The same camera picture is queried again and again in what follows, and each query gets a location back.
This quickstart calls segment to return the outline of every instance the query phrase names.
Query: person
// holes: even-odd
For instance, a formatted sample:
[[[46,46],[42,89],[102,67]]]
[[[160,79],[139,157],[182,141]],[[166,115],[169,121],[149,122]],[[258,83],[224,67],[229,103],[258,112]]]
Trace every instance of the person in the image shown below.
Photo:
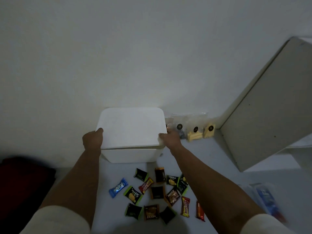
[[[177,132],[159,134],[218,233],[294,233],[264,211],[235,183],[187,150]],[[82,137],[84,152],[47,194],[22,234],[87,234],[92,227],[103,129]]]

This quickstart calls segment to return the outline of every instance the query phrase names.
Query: hand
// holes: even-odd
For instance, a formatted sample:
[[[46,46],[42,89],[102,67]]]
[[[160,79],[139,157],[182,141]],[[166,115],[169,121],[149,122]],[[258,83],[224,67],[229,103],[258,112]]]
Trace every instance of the hand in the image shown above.
[[[85,150],[101,149],[103,142],[103,129],[99,128],[97,131],[91,131],[82,137],[82,142]]]
[[[160,133],[159,137],[163,140],[163,143],[168,147],[168,149],[178,149],[182,147],[179,134],[172,130],[167,129],[168,134]]]

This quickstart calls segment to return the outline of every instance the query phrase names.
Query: forearm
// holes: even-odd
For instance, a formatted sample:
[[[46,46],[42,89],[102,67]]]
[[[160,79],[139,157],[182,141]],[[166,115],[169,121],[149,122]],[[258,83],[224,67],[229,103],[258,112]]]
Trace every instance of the forearm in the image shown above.
[[[58,205],[68,208],[92,226],[99,182],[100,149],[85,150],[69,173],[48,193],[40,208]]]
[[[183,146],[171,153],[218,233],[240,233],[251,217],[264,213],[238,185],[205,165]]]

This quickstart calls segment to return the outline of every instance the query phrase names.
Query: person's left hand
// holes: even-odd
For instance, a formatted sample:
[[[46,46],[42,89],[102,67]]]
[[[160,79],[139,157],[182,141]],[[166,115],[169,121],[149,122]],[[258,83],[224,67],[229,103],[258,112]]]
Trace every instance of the person's left hand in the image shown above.
[[[91,131],[82,137],[82,142],[85,150],[101,149],[103,142],[103,129],[99,128],[97,131]]]

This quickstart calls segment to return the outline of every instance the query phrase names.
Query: white shirt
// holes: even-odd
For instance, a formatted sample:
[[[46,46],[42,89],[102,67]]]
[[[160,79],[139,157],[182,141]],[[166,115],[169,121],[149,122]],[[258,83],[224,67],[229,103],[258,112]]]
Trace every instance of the white shirt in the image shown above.
[[[79,214],[60,206],[39,209],[21,234],[90,234],[87,221]],[[244,225],[241,234],[294,234],[268,214],[258,214]]]

